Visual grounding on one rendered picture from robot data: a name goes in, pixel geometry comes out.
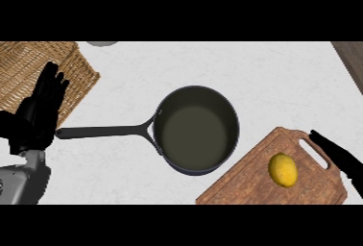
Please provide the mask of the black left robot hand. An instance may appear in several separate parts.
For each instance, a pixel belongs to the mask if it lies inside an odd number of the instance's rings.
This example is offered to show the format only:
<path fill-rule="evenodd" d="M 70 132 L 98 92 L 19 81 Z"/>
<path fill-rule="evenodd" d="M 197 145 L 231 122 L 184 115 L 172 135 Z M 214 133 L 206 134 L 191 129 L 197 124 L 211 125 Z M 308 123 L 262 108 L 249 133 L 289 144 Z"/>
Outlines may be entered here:
<path fill-rule="evenodd" d="M 53 143 L 57 111 L 69 81 L 57 71 L 57 64 L 47 62 L 29 97 L 17 111 L 0 111 L 0 137 L 8 140 L 10 154 L 28 150 L 44 151 Z"/>

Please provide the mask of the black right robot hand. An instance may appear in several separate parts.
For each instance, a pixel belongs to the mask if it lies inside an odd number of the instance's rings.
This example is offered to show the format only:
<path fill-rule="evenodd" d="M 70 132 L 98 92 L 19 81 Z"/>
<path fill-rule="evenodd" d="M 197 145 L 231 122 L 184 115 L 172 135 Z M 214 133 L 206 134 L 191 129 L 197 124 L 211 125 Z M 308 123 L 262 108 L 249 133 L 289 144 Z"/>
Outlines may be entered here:
<path fill-rule="evenodd" d="M 308 139 L 320 147 L 330 161 L 351 179 L 351 185 L 363 198 L 363 162 L 354 157 L 348 150 L 330 141 L 315 130 L 309 131 Z"/>

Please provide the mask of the dark brown wooden panel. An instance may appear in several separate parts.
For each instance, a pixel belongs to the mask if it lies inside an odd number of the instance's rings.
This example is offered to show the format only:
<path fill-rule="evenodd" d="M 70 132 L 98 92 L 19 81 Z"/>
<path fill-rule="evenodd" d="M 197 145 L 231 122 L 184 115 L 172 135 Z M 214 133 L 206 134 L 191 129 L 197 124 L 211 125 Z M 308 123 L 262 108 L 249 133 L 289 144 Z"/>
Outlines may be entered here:
<path fill-rule="evenodd" d="M 332 45 L 363 94 L 363 41 L 333 41 Z"/>

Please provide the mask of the yellow lemon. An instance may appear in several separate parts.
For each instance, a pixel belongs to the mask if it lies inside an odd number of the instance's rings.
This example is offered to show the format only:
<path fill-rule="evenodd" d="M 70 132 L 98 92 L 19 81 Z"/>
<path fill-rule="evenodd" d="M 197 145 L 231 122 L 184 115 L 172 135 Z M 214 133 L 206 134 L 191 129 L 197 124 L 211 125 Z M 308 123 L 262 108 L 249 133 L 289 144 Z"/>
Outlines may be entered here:
<path fill-rule="evenodd" d="M 283 187 L 295 185 L 298 181 L 298 168 L 292 158 L 283 153 L 277 153 L 271 156 L 268 171 L 271 180 L 277 185 Z"/>

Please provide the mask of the grey round object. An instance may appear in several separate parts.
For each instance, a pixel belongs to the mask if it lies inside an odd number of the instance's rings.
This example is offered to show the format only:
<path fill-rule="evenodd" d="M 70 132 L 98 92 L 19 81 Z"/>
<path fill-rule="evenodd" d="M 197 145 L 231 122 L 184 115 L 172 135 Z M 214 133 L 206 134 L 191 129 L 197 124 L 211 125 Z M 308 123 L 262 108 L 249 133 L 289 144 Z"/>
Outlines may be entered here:
<path fill-rule="evenodd" d="M 95 46 L 95 47 L 104 47 L 104 46 L 110 46 L 116 43 L 118 41 L 87 41 L 87 43 L 91 45 L 91 46 Z"/>

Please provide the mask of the dark grey frying pan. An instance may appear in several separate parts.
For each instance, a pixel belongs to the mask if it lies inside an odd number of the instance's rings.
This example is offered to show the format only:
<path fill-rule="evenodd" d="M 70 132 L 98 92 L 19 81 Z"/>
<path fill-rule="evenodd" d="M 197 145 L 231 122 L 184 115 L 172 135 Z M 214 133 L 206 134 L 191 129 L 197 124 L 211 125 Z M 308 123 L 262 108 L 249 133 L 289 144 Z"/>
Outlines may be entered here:
<path fill-rule="evenodd" d="M 200 176 L 228 159 L 237 144 L 234 107 L 206 86 L 184 86 L 163 98 L 150 119 L 135 126 L 60 128 L 59 139 L 140 135 L 152 143 L 168 165 L 183 174 Z"/>

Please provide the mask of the brown wooden cutting board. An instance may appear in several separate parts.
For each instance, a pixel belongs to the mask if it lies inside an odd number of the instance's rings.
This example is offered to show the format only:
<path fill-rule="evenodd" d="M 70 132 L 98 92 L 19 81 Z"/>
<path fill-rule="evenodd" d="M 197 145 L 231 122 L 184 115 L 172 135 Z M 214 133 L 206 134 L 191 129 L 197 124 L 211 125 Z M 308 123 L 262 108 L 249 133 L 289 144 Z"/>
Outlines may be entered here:
<path fill-rule="evenodd" d="M 298 168 L 292 187 L 278 186 L 268 172 L 274 154 Z M 299 130 L 275 127 L 196 199 L 197 205 L 339 205 L 346 198 L 340 170 Z"/>

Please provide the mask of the woven wicker basket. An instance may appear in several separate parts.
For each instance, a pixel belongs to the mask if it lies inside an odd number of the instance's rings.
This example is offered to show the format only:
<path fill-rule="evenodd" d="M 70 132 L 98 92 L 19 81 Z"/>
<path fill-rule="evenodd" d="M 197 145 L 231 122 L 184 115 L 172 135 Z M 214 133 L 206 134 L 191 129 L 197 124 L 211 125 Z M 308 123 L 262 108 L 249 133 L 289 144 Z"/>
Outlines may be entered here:
<path fill-rule="evenodd" d="M 69 81 L 57 111 L 60 127 L 98 80 L 75 41 L 0 41 L 0 110 L 16 112 L 47 62 L 57 64 Z"/>

